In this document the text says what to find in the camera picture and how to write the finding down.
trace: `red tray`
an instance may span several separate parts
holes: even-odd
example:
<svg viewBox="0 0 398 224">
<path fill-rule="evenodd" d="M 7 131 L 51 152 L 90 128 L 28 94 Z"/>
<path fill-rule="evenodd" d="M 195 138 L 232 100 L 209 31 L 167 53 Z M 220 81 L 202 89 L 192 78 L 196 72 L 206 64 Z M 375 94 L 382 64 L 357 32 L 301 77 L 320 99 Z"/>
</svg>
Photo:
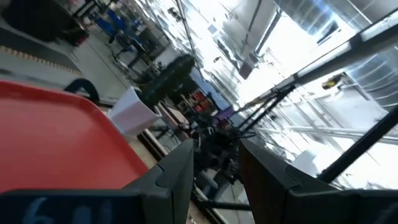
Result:
<svg viewBox="0 0 398 224">
<path fill-rule="evenodd" d="M 147 167 L 92 102 L 0 81 L 0 192 L 120 189 Z"/>
</svg>

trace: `ductwork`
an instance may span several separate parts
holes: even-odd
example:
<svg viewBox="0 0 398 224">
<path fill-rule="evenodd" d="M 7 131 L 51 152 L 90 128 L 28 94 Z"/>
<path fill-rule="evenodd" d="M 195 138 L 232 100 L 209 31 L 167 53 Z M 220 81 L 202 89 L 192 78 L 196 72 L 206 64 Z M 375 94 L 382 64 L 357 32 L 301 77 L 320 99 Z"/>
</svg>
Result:
<svg viewBox="0 0 398 224">
<path fill-rule="evenodd" d="M 323 35 L 338 16 L 355 31 L 360 31 L 394 10 L 383 7 L 389 0 L 374 1 L 366 8 L 371 21 L 350 0 L 275 0 L 279 7 L 310 35 Z M 398 104 L 398 50 L 395 47 L 346 67 L 345 72 L 385 110 Z"/>
</svg>

